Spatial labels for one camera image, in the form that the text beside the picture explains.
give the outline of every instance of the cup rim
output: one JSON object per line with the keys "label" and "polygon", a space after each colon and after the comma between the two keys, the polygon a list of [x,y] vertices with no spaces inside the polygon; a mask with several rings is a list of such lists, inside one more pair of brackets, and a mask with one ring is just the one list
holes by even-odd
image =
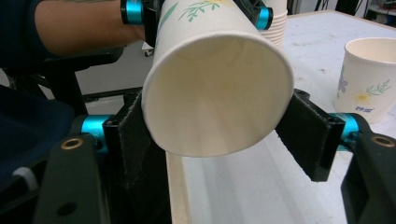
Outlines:
{"label": "cup rim", "polygon": [[351,50],[350,50],[351,45],[353,45],[357,42],[368,41],[368,40],[390,40],[390,41],[394,41],[396,44],[396,38],[392,38],[392,37],[363,37],[363,38],[357,38],[357,39],[348,41],[344,45],[344,50],[349,56],[351,56],[352,58],[354,58],[356,60],[362,60],[367,63],[381,64],[381,65],[385,65],[385,66],[395,66],[396,65],[396,61],[395,62],[380,62],[380,61],[376,61],[373,59],[367,59],[367,58],[361,57],[359,55],[356,55],[354,52],[351,52]]}

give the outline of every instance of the tabletop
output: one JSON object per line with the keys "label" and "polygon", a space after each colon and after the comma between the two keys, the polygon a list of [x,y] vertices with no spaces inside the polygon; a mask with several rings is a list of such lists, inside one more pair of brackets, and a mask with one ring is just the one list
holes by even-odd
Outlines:
{"label": "tabletop", "polygon": [[[290,16],[283,52],[295,88],[328,113],[336,96],[344,45],[369,36],[396,37],[396,29],[335,11]],[[396,138],[396,106],[371,128]],[[173,223],[347,223],[340,185],[352,155],[336,153],[329,180],[311,182],[275,132],[254,147],[215,158],[167,153]]]}

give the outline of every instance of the white paper cup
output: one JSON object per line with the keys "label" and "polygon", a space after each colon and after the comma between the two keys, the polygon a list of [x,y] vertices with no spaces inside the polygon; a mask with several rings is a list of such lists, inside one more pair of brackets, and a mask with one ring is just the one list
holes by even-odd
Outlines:
{"label": "white paper cup", "polygon": [[274,25],[274,26],[271,26],[268,30],[264,30],[264,31],[261,31],[261,33],[263,33],[263,32],[279,32],[279,31],[284,31],[285,30],[285,23],[283,23],[282,25]]}
{"label": "white paper cup", "polygon": [[273,40],[272,41],[274,44],[276,44],[278,47],[282,47],[283,44],[283,38],[280,38],[278,40]]}
{"label": "white paper cup", "polygon": [[268,31],[285,29],[285,25],[286,25],[286,21],[275,23],[275,24],[271,24],[271,26],[268,29]]}
{"label": "white paper cup", "polygon": [[287,0],[262,0],[266,7],[271,7],[274,11],[274,15],[281,15],[287,11]]}
{"label": "white paper cup", "polygon": [[278,18],[273,17],[273,20],[272,20],[271,24],[284,23],[287,18],[288,18],[287,15],[285,15],[284,17],[278,17]]}
{"label": "white paper cup", "polygon": [[283,32],[279,32],[279,33],[271,34],[271,35],[264,34],[264,35],[262,35],[262,36],[264,36],[264,37],[266,37],[266,38],[268,38],[268,39],[279,39],[279,38],[282,38],[282,37],[283,37]]}
{"label": "white paper cup", "polygon": [[334,107],[381,121],[396,103],[396,38],[348,42]]}
{"label": "white paper cup", "polygon": [[272,26],[272,25],[283,25],[283,24],[285,24],[286,18],[287,18],[287,17],[285,17],[285,18],[279,18],[279,19],[277,19],[277,20],[273,20],[273,21],[271,22],[271,26]]}
{"label": "white paper cup", "polygon": [[262,34],[262,35],[283,35],[284,32],[285,32],[285,28],[284,27],[279,27],[279,28],[274,29],[274,30],[261,31],[260,34]]}
{"label": "white paper cup", "polygon": [[277,21],[277,20],[280,20],[280,19],[286,19],[287,17],[288,17],[288,11],[285,10],[285,11],[282,12],[282,13],[279,13],[279,14],[277,14],[277,15],[274,15],[273,19],[274,19],[275,21]]}
{"label": "white paper cup", "polygon": [[280,42],[280,40],[283,39],[283,36],[280,37],[264,37],[266,39],[268,39],[269,41],[273,42],[275,45],[278,45],[278,43]]}
{"label": "white paper cup", "polygon": [[164,2],[142,95],[161,148],[208,157],[251,147],[279,123],[292,90],[289,62],[232,0]]}

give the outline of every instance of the stacked paper cup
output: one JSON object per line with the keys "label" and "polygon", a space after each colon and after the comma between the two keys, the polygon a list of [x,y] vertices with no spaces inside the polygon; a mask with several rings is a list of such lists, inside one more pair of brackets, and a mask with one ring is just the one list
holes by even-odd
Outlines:
{"label": "stacked paper cup", "polygon": [[288,17],[287,0],[262,0],[267,7],[274,11],[273,21],[268,30],[260,33],[266,39],[272,41],[278,47],[282,46],[283,34],[285,32],[286,18]]}

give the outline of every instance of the black sleeve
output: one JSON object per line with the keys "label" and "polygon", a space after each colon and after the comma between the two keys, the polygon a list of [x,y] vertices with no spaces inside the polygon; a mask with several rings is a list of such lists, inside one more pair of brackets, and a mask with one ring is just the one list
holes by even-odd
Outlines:
{"label": "black sleeve", "polygon": [[0,0],[0,67],[20,68],[51,57],[35,28],[41,0]]}

